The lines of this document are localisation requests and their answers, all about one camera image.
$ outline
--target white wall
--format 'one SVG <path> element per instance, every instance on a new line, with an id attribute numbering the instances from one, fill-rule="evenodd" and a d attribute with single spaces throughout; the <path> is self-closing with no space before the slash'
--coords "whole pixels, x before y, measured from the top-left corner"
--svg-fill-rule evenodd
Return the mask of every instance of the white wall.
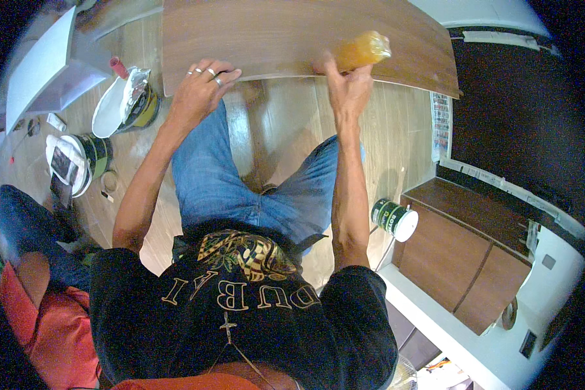
<path id="1" fill-rule="evenodd" d="M 386 299 L 475 382 L 486 390 L 522 389 L 552 352 L 554 341 L 539 352 L 543 331 L 585 265 L 580 254 L 550 230 L 542 227 L 538 238 L 533 270 L 518 292 L 516 323 L 509 331 L 496 326 L 477 336 L 394 265 L 378 274 L 387 285 Z M 557 261 L 552 270 L 541 265 L 546 253 Z M 538 336 L 530 359 L 519 352 L 527 330 Z"/>
<path id="2" fill-rule="evenodd" d="M 444 27 L 508 27 L 549 37 L 524 0 L 409 0 Z"/>

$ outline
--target blue jeans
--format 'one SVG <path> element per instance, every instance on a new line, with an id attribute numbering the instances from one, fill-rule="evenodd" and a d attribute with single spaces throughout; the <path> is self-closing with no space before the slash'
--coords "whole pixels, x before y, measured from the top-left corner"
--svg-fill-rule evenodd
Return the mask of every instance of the blue jeans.
<path id="1" fill-rule="evenodd" d="M 50 286 L 89 291 L 89 267 L 56 241 L 66 242 L 66 230 L 43 206 L 12 185 L 0 186 L 0 234 L 16 256 L 13 267 L 27 252 L 41 252 L 50 265 Z"/>
<path id="2" fill-rule="evenodd" d="M 172 171 L 182 228 L 230 219 L 279 231 L 295 243 L 323 233 L 331 222 L 338 141 L 310 153 L 301 167 L 267 195 L 252 192 L 238 175 L 229 146 L 225 105 L 203 120 L 173 155 Z"/>

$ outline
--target man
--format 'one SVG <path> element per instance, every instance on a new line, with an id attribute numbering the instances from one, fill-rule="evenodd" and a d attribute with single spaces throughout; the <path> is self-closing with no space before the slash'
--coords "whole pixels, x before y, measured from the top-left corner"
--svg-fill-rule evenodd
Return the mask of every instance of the man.
<path id="1" fill-rule="evenodd" d="M 95 387 L 100 374 L 88 316 L 89 269 L 57 244 L 76 238 L 30 196 L 12 185 L 0 187 L 0 240 L 10 255 L 0 275 L 0 302 L 52 390 Z"/>
<path id="2" fill-rule="evenodd" d="M 123 198 L 115 249 L 92 264 L 94 343 L 106 375 L 124 381 L 117 389 L 389 384 L 397 345 L 385 284 L 366 256 L 358 125 L 371 68 L 342 76 L 326 61 L 337 136 L 263 195 L 238 176 L 220 101 L 241 71 L 208 59 L 189 68 Z M 171 161 L 184 236 L 158 278 L 138 253 Z M 301 254 L 330 220 L 335 270 L 319 298 L 301 277 Z"/>

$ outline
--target gold graphic print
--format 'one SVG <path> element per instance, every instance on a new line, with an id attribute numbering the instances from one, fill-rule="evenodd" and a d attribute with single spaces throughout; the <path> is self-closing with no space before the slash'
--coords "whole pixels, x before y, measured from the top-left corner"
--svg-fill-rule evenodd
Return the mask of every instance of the gold graphic print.
<path id="1" fill-rule="evenodd" d="M 197 261 L 210 269 L 232 272 L 240 267 L 248 281 L 280 281 L 297 271 L 280 247 L 269 238 L 236 230 L 211 233 L 201 242 Z"/>

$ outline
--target hand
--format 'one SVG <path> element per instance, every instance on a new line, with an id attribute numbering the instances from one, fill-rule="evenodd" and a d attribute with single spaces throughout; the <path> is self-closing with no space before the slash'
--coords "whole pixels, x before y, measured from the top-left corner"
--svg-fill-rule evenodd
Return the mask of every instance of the hand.
<path id="1" fill-rule="evenodd" d="M 207 69 L 212 69 L 217 74 L 221 86 Z M 158 132 L 159 136 L 165 137 L 165 141 L 176 147 L 217 108 L 219 100 L 234 86 L 235 80 L 242 73 L 229 62 L 207 58 L 202 59 L 199 64 L 191 65 L 188 71 L 173 96 L 167 119 Z"/>
<path id="2" fill-rule="evenodd" d="M 338 72 L 334 57 L 327 52 L 323 69 L 328 77 L 329 103 L 334 110 L 336 129 L 342 123 L 357 125 L 371 98 L 372 65 L 358 68 L 343 76 Z"/>

